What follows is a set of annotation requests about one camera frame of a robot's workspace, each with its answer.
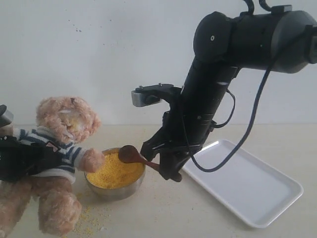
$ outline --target yellow food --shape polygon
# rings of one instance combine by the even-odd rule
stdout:
[[[142,163],[126,164],[119,160],[118,153],[106,155],[104,166],[96,173],[87,174],[90,183],[97,187],[114,189],[132,184],[142,175]]]

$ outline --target metal bowl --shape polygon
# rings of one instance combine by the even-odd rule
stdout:
[[[112,149],[104,150],[103,154],[109,155],[112,153],[118,153],[119,149],[120,148],[112,148]],[[101,188],[101,187],[95,186],[89,182],[89,180],[87,179],[87,174],[84,173],[84,175],[85,175],[85,179],[87,181],[88,187],[96,195],[98,195],[99,197],[101,197],[105,201],[109,201],[109,202],[110,201],[119,201],[119,200],[130,197],[139,189],[139,187],[141,186],[141,184],[143,182],[143,178],[144,178],[145,172],[146,172],[145,165],[143,165],[143,167],[144,167],[144,171],[143,171],[142,175],[138,178],[138,180],[136,180],[135,182],[133,182],[132,184],[130,184],[128,186],[120,187],[120,188],[113,188],[113,189],[107,189],[107,188]]]

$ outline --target striped shirt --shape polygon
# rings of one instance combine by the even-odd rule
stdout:
[[[36,177],[54,177],[62,176],[70,180],[73,184],[75,182],[75,168],[83,158],[87,151],[86,149],[74,145],[74,143],[63,144],[55,139],[54,134],[46,127],[39,126],[36,129],[27,131],[24,129],[13,130],[13,136],[17,138],[22,144],[40,143],[46,144],[58,150],[63,155],[62,164],[54,169],[45,170]]]

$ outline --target wooden spoon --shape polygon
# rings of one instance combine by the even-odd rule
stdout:
[[[159,172],[159,164],[149,162],[132,145],[125,145],[119,149],[119,160],[123,163],[142,163]]]

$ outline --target rectangular plate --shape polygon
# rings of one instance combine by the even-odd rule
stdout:
[[[195,155],[206,169],[217,166],[235,147],[219,140]],[[190,159],[183,170],[253,228],[266,228],[304,192],[290,177],[240,148],[218,171],[204,173]]]

